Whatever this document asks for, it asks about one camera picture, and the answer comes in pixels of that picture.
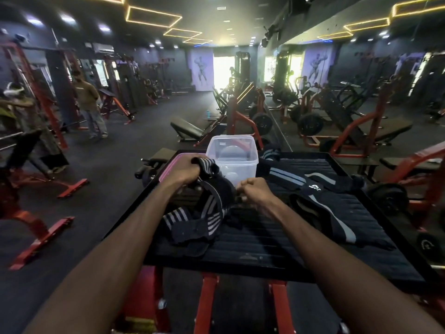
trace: recessed light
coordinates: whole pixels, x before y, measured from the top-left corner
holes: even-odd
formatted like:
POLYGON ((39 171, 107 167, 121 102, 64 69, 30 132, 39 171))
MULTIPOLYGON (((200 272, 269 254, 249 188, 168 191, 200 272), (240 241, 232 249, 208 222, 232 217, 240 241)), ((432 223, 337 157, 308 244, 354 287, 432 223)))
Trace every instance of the recessed light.
POLYGON ((43 22, 35 17, 28 17, 27 20, 29 23, 32 23, 35 26, 43 26, 43 22))
POLYGON ((105 26, 104 24, 101 24, 99 26, 99 29, 104 33, 109 33, 111 31, 111 29, 109 27, 105 26))
POLYGON ((64 21, 64 22, 66 22, 66 23, 68 23, 68 24, 76 24, 76 20, 74 19, 74 18, 72 18, 71 16, 69 16, 69 15, 66 15, 66 14, 61 14, 60 15, 60 18, 64 21))

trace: air conditioner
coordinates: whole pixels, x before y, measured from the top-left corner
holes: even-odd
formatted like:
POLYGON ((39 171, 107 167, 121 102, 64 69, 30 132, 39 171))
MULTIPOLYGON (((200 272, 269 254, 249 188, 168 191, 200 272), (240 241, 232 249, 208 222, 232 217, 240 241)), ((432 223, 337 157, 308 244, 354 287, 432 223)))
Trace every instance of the air conditioner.
POLYGON ((114 47, 108 44, 93 43, 92 48, 95 52, 114 52, 114 47))

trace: bodybuilder poster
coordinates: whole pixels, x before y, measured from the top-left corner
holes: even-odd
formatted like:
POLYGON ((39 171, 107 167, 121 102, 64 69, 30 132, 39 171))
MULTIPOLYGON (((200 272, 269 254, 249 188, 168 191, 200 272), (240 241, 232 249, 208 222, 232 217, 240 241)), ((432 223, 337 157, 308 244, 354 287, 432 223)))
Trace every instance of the bodybuilder poster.
POLYGON ((211 48, 192 48, 188 53, 188 64, 192 71, 192 84, 196 91, 212 91, 213 50, 211 48))
POLYGON ((331 65, 332 44, 311 44, 304 51, 301 76, 307 76, 310 84, 323 85, 327 82, 327 73, 331 65))

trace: jeans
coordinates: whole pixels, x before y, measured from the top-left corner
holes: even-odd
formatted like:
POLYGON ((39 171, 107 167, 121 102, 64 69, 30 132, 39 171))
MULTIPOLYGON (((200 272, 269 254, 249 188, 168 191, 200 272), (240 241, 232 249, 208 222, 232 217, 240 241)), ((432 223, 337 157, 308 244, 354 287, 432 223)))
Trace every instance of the jeans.
POLYGON ((105 125, 104 119, 99 110, 81 110, 82 116, 86 119, 86 124, 88 125, 89 134, 91 136, 97 136, 96 127, 94 123, 96 123, 99 128, 99 132, 101 135, 108 135, 107 126, 105 125))

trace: left hand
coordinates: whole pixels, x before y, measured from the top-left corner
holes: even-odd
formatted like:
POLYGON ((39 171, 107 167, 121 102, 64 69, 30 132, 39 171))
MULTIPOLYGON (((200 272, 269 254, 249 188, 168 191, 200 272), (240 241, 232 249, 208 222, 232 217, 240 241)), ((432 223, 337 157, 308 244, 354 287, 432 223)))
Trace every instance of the left hand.
POLYGON ((180 188, 183 185, 193 183, 198 178, 200 171, 199 165, 191 163, 194 157, 207 158, 205 154, 185 154, 181 156, 170 169, 169 174, 165 176, 162 184, 171 184, 180 188))

